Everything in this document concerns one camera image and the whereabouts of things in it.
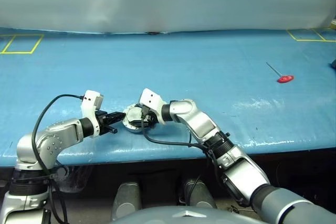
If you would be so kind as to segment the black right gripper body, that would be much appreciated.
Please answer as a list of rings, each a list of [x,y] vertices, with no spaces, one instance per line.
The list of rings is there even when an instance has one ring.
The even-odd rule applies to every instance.
[[[154,129],[155,126],[158,124],[156,114],[145,105],[142,107],[141,110],[141,120],[143,121],[144,127],[149,129]]]

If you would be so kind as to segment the blue table cover sheet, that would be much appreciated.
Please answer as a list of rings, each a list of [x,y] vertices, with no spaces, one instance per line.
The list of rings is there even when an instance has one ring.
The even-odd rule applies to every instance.
[[[122,111],[145,88],[192,99],[248,154],[336,147],[336,31],[237,30],[88,35],[0,30],[0,167],[16,163],[19,139],[79,118],[77,95],[103,94]],[[278,75],[293,75],[278,83]]]

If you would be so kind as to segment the clear plastic bag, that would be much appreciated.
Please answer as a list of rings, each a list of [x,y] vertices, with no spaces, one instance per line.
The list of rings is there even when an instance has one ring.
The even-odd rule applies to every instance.
[[[79,193],[86,187],[92,170],[92,166],[60,167],[55,182],[64,193]]]

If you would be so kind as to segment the grey rounded robot leg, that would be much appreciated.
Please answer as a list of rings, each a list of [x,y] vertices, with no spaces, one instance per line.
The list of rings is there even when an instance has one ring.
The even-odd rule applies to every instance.
[[[196,178],[189,178],[183,184],[185,205],[216,209],[216,202],[206,184],[199,179],[194,186],[195,181]]]
[[[142,200],[139,183],[122,183],[119,186],[113,200],[111,220],[116,221],[139,210],[142,210]]]

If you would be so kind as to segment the grey robot torso with emblem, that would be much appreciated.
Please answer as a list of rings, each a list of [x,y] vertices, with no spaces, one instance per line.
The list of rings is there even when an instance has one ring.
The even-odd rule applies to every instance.
[[[266,224],[226,210],[190,206],[146,208],[109,224]]]

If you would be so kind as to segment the silver motor rotor disc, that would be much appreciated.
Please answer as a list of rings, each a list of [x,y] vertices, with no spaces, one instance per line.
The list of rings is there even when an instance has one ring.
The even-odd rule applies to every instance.
[[[122,123],[133,121],[133,120],[141,120],[141,110],[142,108],[136,103],[131,104],[130,106],[126,107],[123,110],[123,113],[125,113],[126,116],[122,120]]]

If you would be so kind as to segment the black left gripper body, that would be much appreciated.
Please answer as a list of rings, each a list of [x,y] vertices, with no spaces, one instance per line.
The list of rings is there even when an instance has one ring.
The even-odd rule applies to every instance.
[[[99,124],[99,135],[112,133],[112,129],[108,124],[110,122],[111,115],[105,111],[98,110],[95,112],[95,116]]]

